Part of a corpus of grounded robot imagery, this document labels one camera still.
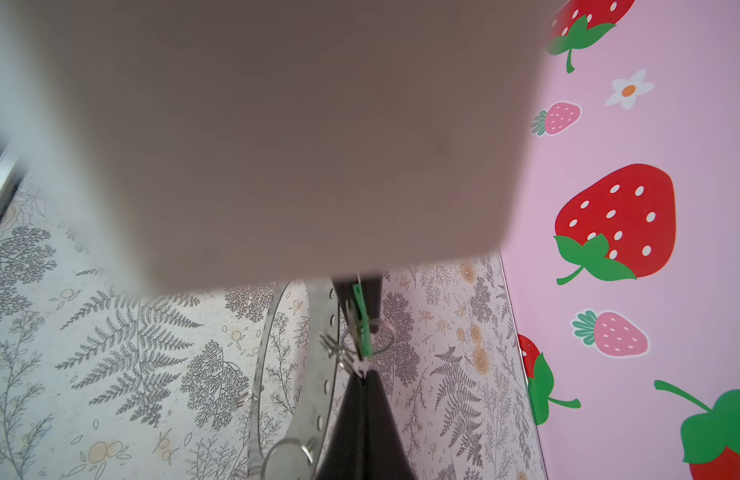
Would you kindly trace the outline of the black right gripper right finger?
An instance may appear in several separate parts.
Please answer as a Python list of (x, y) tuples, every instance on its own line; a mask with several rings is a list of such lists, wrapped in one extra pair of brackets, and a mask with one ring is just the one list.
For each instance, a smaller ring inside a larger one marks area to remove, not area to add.
[(364, 407), (364, 478), (414, 480), (380, 374), (375, 370), (365, 376)]

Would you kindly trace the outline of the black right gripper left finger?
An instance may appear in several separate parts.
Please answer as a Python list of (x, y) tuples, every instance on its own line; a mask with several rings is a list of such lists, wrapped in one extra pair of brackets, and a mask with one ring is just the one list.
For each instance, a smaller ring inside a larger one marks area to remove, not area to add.
[(364, 478), (367, 398), (364, 378), (352, 374), (318, 480)]

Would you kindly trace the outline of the clear acrylic keyring holder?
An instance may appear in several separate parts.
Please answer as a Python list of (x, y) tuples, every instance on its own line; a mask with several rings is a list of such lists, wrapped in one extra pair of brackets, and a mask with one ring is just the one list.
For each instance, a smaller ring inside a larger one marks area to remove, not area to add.
[(303, 386), (284, 437), (266, 450), (261, 441), (262, 402), (273, 389), (264, 385), (266, 359), (277, 309), (289, 284), (278, 283), (265, 317), (256, 370), (251, 387), (250, 439), (248, 441), (247, 477), (249, 479), (312, 479), (318, 468), (330, 419), (337, 362), (328, 357), (319, 343), (321, 333), (335, 335), (337, 326), (329, 318), (337, 313), (337, 300), (329, 297), (334, 289), (328, 278), (307, 280), (309, 301), (309, 336)]

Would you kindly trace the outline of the silver key green tag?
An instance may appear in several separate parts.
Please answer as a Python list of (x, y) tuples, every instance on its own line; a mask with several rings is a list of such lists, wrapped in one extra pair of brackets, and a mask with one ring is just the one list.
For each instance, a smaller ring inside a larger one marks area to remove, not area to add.
[(319, 343), (328, 357), (349, 374), (364, 377), (371, 361), (390, 351), (397, 340), (396, 327), (381, 317), (383, 278), (340, 279), (329, 297), (337, 300), (337, 313), (329, 318), (338, 333), (321, 333)]

